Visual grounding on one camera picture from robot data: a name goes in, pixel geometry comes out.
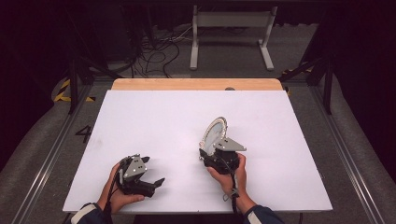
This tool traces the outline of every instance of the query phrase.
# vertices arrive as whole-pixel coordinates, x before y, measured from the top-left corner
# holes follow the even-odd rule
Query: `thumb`
[[[128,203],[137,203],[145,200],[145,196],[141,194],[130,194],[128,195],[126,200],[128,201]]]
[[[218,173],[218,171],[216,171],[213,167],[206,167],[206,170],[210,173],[210,175],[213,177],[213,178],[215,178],[215,179],[217,179],[217,180],[219,180],[219,173]]]

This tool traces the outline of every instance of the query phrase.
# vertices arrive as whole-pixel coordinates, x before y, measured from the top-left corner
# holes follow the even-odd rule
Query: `human hand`
[[[105,186],[103,187],[102,194],[97,202],[97,204],[102,209],[102,211],[105,210],[105,206],[106,206],[106,202],[107,202],[107,195],[110,191],[111,183],[114,179],[114,175],[116,175],[116,172],[117,172],[119,166],[120,166],[120,164],[117,163],[111,169],[110,176],[108,177],[108,180],[107,180]],[[140,195],[140,194],[129,194],[129,195],[123,194],[122,191],[120,191],[119,188],[117,187],[116,183],[114,184],[113,192],[114,193],[110,198],[112,214],[115,214],[118,211],[120,211],[120,209],[126,204],[137,203],[137,202],[145,200],[145,196]]]
[[[237,187],[239,193],[246,193],[247,185],[247,172],[245,170],[246,157],[240,153],[238,154],[239,166],[235,170],[235,181],[237,182]],[[222,190],[228,196],[231,196],[233,192],[233,180],[231,175],[221,175],[213,167],[207,167],[207,171],[212,175],[214,179],[219,181]]]
[[[234,176],[238,187],[239,197],[236,198],[236,206],[242,214],[245,214],[246,211],[256,205],[256,203],[249,198],[247,193],[247,172],[245,170],[246,157],[240,153],[237,154],[239,158],[239,166],[235,170]],[[214,179],[219,181],[224,193],[231,197],[233,192],[233,180],[231,175],[221,175],[213,167],[207,167],[206,169]]]

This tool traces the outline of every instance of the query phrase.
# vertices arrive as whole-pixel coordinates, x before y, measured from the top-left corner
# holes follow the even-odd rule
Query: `sleeve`
[[[284,222],[270,208],[261,205],[251,207],[244,214],[244,224],[283,224]]]
[[[87,203],[67,224],[107,224],[102,209],[96,203]]]

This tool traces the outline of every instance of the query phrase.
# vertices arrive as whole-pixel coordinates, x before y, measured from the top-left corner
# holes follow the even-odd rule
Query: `white metal stand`
[[[198,27],[264,27],[265,35],[259,40],[262,57],[264,58],[267,70],[274,70],[268,52],[267,43],[274,24],[277,7],[272,7],[271,11],[263,12],[199,12],[194,6],[192,16],[192,49],[190,69],[198,68]]]

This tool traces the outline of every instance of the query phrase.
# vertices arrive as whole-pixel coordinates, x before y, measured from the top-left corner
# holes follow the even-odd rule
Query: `white tabletop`
[[[256,203],[275,211],[332,210],[284,91],[108,91],[64,211],[96,202],[111,167],[139,153],[150,157],[141,180],[165,181],[122,213],[231,213],[198,159],[198,144],[217,117],[227,119],[227,136],[247,148],[247,192]]]

